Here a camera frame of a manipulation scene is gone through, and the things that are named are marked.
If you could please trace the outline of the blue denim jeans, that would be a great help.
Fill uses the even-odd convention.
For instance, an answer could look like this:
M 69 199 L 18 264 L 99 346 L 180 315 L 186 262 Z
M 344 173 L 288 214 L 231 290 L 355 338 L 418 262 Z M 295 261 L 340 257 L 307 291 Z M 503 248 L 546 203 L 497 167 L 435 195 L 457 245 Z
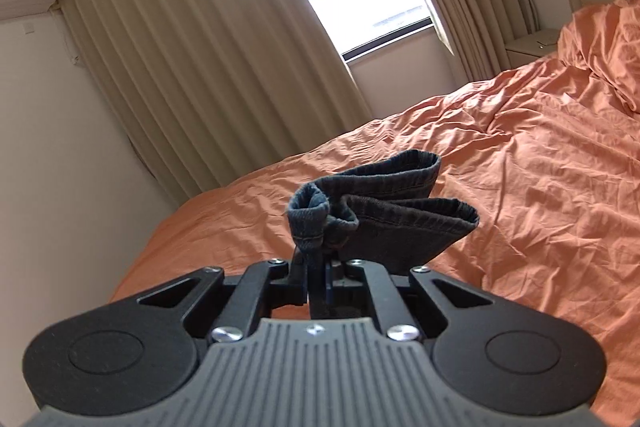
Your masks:
M 473 206 L 431 195 L 440 165 L 435 153 L 404 150 L 299 187 L 286 208 L 294 241 L 288 280 L 306 287 L 326 262 L 352 259 L 406 275 L 473 232 Z

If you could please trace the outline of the beige bedside table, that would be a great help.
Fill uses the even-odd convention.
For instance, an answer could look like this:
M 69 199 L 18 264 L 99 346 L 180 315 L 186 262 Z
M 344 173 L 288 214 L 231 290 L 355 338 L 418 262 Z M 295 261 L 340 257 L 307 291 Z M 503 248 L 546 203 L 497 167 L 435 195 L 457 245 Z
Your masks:
M 506 55 L 512 68 L 518 68 L 556 51 L 559 29 L 541 29 L 506 44 Z

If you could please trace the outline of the orange bed sheet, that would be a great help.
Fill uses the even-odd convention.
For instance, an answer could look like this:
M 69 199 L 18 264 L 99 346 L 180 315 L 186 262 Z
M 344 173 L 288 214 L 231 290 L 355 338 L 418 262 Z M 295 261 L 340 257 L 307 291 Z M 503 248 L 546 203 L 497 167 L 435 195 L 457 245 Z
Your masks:
M 478 228 L 435 268 L 587 329 L 608 359 L 594 409 L 639 416 L 639 0 L 590 4 L 540 60 L 364 124 L 198 195 L 168 217 L 119 283 L 125 298 L 204 265 L 231 274 L 293 242 L 303 183 L 402 150 L 442 158 L 433 193 Z

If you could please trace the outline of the beige left curtain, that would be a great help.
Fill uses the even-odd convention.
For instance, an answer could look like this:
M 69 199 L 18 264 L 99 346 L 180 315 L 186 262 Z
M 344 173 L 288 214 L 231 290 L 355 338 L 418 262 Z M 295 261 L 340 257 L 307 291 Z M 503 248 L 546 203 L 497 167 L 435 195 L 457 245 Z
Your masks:
M 174 201 L 367 122 L 309 0 L 60 0 L 81 60 Z

